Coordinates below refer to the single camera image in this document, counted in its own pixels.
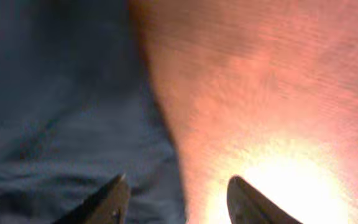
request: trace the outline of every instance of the wooden floor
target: wooden floor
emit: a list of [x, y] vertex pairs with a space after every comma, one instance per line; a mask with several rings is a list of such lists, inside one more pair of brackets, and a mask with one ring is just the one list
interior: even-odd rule
[[358, 223], [358, 0], [134, 0], [189, 223], [239, 174], [304, 223]]

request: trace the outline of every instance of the garment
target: garment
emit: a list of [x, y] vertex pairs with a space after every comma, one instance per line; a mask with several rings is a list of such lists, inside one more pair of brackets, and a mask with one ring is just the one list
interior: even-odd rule
[[50, 223], [118, 174], [126, 223], [184, 223], [123, 0], [0, 0], [0, 223]]

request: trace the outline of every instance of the cloth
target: cloth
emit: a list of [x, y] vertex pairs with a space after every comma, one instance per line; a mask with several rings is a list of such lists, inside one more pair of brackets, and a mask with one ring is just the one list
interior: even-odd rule
[[50, 223], [118, 174], [126, 223], [185, 223], [123, 0], [0, 0], [0, 223]]

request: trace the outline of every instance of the wooden table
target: wooden table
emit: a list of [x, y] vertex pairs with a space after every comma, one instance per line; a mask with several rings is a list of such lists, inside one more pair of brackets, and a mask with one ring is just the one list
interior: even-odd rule
[[358, 223], [358, 0], [133, 1], [189, 223], [239, 174], [304, 223]]

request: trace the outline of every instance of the wooden surface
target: wooden surface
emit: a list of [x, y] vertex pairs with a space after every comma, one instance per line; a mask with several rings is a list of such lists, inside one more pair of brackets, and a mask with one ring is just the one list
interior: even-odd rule
[[189, 223], [239, 174], [304, 223], [358, 223], [358, 0], [132, 2]]

